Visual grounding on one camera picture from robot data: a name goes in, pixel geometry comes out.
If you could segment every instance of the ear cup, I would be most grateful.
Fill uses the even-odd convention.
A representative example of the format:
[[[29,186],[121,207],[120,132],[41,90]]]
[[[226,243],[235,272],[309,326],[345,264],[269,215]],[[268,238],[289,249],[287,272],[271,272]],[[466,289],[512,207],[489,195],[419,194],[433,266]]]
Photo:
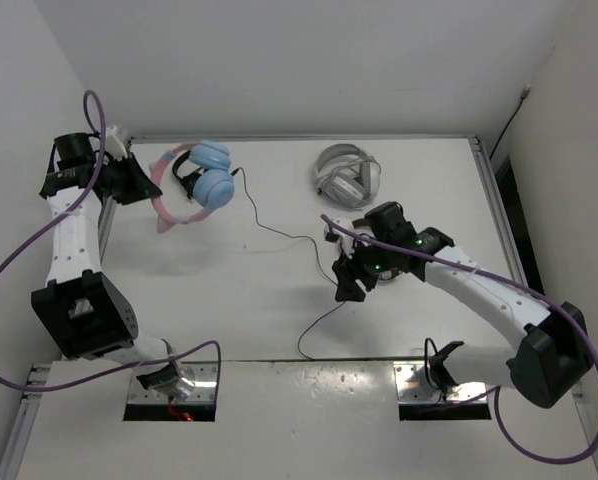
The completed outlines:
[[[368,198],[374,198],[379,192],[379,166],[374,163],[362,163],[359,167],[359,181],[368,192]]]
[[[190,161],[206,170],[228,171],[230,152],[221,143],[203,140],[190,151]]]
[[[197,180],[192,194],[202,207],[217,210],[235,194],[232,175],[222,170],[209,170]]]
[[[330,183],[330,196],[348,206],[358,205],[367,196],[366,189],[354,178],[345,173],[339,173]]]

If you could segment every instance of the headphone headband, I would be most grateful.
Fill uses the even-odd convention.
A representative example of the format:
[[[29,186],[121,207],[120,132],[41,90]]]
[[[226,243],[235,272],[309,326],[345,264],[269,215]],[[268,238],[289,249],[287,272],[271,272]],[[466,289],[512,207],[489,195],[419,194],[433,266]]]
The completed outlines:
[[[179,154],[188,151],[188,155],[190,154],[190,150],[192,150],[197,144],[196,143],[182,143],[178,147],[173,150],[168,150],[165,152],[159,160],[155,163],[150,165],[150,179],[152,183],[157,186],[161,185],[161,180],[163,179],[163,174],[168,167],[168,164],[177,158]],[[189,217],[179,217],[173,216],[166,210],[166,207],[163,204],[163,200],[161,197],[152,198],[150,200],[152,202],[152,207],[157,212],[157,232],[163,233],[170,230],[172,227],[177,225],[178,223],[192,223],[192,222],[200,222],[204,218],[208,217],[212,213],[212,210],[207,208],[201,209],[199,212],[195,213],[194,215],[190,215]]]
[[[317,173],[320,172],[331,160],[344,157],[346,155],[356,155],[360,159],[374,159],[374,157],[370,156],[368,152],[362,150],[356,145],[353,145],[352,143],[338,143],[337,145],[332,145],[331,147],[326,148],[319,154],[317,163],[315,164]]]

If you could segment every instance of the white wall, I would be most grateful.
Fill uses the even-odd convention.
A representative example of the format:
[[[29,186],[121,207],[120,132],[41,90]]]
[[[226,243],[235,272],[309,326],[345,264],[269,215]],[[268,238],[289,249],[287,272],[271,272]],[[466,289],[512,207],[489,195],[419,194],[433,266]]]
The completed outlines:
[[[35,0],[134,132],[477,133],[576,0]]]
[[[583,310],[598,347],[598,0],[581,0],[535,79],[510,146],[546,290]],[[584,396],[587,430],[596,431],[595,373]]]
[[[37,196],[52,139],[83,129],[83,88],[32,0],[0,0],[0,262],[48,220]],[[50,238],[0,280],[0,373],[25,382],[57,349],[30,307],[43,286]],[[0,386],[0,457],[20,394]]]

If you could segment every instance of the metal frame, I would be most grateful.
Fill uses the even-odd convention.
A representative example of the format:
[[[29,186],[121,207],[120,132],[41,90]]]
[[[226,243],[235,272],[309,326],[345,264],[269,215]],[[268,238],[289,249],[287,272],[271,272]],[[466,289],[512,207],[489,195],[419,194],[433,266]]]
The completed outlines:
[[[206,135],[193,135],[194,137],[204,137]],[[475,135],[209,135],[219,141],[292,141],[292,140],[342,140],[342,139],[357,139],[357,140],[388,140],[388,139],[467,139],[470,143],[470,148],[475,160],[477,172],[481,178],[481,183],[484,187],[486,200],[490,207],[490,212],[495,223],[495,228],[499,236],[499,241],[503,248],[503,253],[508,264],[510,274],[516,281],[526,284],[526,278],[523,274],[521,261],[515,247],[512,231],[508,223],[508,218],[505,214],[505,209],[497,183],[495,181],[494,172],[490,167],[488,156],[486,155],[482,143]],[[133,139],[133,143],[168,143],[189,140],[191,136],[139,136]],[[103,255],[106,250],[112,222],[114,219],[114,212],[116,203],[112,199],[108,199],[103,205],[101,215],[99,217],[99,252],[103,260]],[[87,308],[86,305],[78,305],[77,308]],[[45,384],[48,373],[50,371],[49,364],[35,364],[33,365],[29,382],[39,382],[38,385]],[[21,400],[21,405],[15,423],[12,427],[10,437],[0,464],[0,480],[16,480],[25,453],[30,433],[35,419],[35,415],[41,402],[41,395],[24,393]]]

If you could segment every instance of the pink headband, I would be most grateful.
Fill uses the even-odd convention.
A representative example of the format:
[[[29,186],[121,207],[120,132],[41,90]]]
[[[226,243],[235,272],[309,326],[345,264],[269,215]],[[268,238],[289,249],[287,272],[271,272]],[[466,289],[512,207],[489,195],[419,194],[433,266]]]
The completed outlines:
[[[157,160],[154,163],[151,163],[149,168],[150,179],[152,180],[152,183],[154,183],[158,187],[161,186],[161,179],[163,178],[163,174],[166,171],[166,168],[168,167],[170,162],[177,158],[183,152],[187,150],[192,150],[196,145],[196,143],[182,143],[173,150],[166,151],[159,160]],[[168,210],[166,210],[166,207],[164,206],[161,197],[153,198],[151,201],[152,207],[157,212],[157,233],[167,232],[177,224],[200,222],[201,220],[207,218],[208,215],[210,215],[213,212],[213,210],[204,208],[189,217],[179,217],[171,215],[168,212]]]

